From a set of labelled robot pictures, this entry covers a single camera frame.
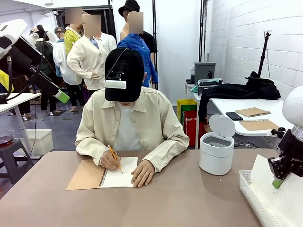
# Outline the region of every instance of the notebook spiral binding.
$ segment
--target notebook spiral binding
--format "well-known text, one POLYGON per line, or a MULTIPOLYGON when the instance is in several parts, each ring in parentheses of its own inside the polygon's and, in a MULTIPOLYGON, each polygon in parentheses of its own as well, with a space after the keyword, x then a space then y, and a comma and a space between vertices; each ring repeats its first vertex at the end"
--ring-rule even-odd
POLYGON ((100 184, 99 184, 100 187, 101 187, 101 185, 103 185, 103 183, 105 181, 106 174, 107 174, 107 169, 104 170, 103 176, 102 176, 100 184))
POLYGON ((242 122, 265 122, 265 121, 269 121, 269 119, 243 120, 242 122))

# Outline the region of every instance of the smartphone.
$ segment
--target smartphone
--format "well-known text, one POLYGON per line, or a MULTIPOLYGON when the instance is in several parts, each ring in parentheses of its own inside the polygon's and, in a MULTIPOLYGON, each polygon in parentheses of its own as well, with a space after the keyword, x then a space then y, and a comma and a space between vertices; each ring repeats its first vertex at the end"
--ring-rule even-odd
POLYGON ((242 121, 243 118, 241 118, 236 112, 227 112, 227 116, 229 116, 230 119, 233 121, 242 121))

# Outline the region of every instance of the white table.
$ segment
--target white table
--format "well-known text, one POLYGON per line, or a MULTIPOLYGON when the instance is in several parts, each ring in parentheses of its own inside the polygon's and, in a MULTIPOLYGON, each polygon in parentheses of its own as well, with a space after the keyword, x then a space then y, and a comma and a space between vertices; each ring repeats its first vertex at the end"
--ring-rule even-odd
MULTIPOLYGON (((243 110, 252 107, 257 107, 262 110, 270 111, 271 114, 257 116, 257 117, 245 117, 240 115, 244 120, 259 120, 269 119, 279 127, 284 127, 286 130, 292 129, 293 124, 282 114, 283 100, 266 100, 266 99, 222 99, 211 98, 213 104, 217 107, 220 113, 224 116, 226 112, 235 112, 236 110, 243 110)), ((251 131, 244 128, 239 121, 234 121, 236 126, 236 133, 242 136, 266 136, 267 130, 251 131)))
MULTIPOLYGON (((17 95, 17 93, 10 94, 9 98, 12 98, 16 95, 17 95)), ((16 116, 17 116, 17 119, 18 119, 18 122, 19 122, 19 125, 20 125, 20 129, 21 129, 21 133, 22 133, 22 136, 23 136, 25 144, 26 144, 27 152, 29 154, 30 154, 30 151, 31 151, 31 146, 29 144, 29 138, 28 138, 28 135, 27 135, 26 127, 23 123, 22 116, 21 116, 18 105, 21 104, 21 103, 24 103, 28 100, 31 100, 33 98, 39 97, 39 96, 41 96, 41 93, 37 93, 37 94, 22 93, 18 97, 8 101, 7 104, 0 104, 0 113, 5 113, 5 112, 8 112, 11 109, 15 109, 16 116)))
POLYGON ((187 91, 189 91, 189 93, 191 94, 192 98, 197 102, 197 117, 196 117, 196 144, 195 144, 195 149, 198 150, 198 144, 199 144, 199 106, 200 106, 200 99, 201 97, 199 97, 198 93, 194 93, 191 91, 191 89, 194 87, 195 85, 193 84, 187 84, 187 82, 185 81, 185 98, 187 98, 187 91))
MULTIPOLYGON (((199 122, 199 106, 201 97, 198 96, 198 93, 193 93, 191 89, 194 85, 188 85, 185 82, 185 98, 189 93, 191 97, 197 102, 197 122, 199 122)), ((265 99, 221 99, 221 98, 211 98, 213 104, 217 107, 220 113, 224 116, 227 116, 226 112, 235 112, 236 110, 247 109, 251 107, 257 107, 262 110, 270 111, 271 114, 263 115, 259 117, 241 117, 246 120, 256 120, 256 119, 269 119, 279 127, 284 127, 286 130, 292 129, 293 124, 288 122, 282 114, 283 100, 265 100, 265 99)), ((236 126, 236 133, 242 136, 267 136, 267 130, 259 131, 249 131, 245 129, 239 121, 234 121, 236 126)), ((198 149, 198 140, 199 140, 199 124, 196 124, 196 145, 195 149, 198 149)), ((272 148, 277 149, 278 142, 280 139, 274 138, 273 140, 269 139, 273 143, 272 148)))

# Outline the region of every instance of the white basket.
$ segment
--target white basket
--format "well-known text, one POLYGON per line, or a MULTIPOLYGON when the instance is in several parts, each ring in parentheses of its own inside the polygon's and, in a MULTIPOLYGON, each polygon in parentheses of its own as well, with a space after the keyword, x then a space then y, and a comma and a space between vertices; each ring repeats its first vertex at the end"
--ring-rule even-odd
MULTIPOLYGON (((33 147, 35 136, 36 141, 33 148, 34 155, 45 155, 46 153, 53 150, 53 138, 52 138, 52 130, 51 129, 26 129, 27 135, 29 138, 29 145, 31 148, 33 147)), ((24 138, 19 138, 23 143, 24 147, 26 147, 24 138)), ((18 153, 23 155, 24 152, 18 150, 18 153)))
POLYGON ((250 170, 241 170, 240 189, 263 227, 282 227, 251 188, 250 170))

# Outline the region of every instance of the yellow pencil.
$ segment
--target yellow pencil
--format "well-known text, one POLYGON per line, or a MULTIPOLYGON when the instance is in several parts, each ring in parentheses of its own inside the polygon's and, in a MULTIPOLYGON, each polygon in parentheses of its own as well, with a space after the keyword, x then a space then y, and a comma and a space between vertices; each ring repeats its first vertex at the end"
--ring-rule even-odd
POLYGON ((118 161, 118 159, 117 159, 117 157, 116 157, 116 154, 114 153, 113 149, 110 147, 110 145, 109 145, 108 147, 109 147, 109 150, 110 150, 110 152, 112 153, 112 156, 114 157, 114 159, 115 159, 116 161, 118 161))

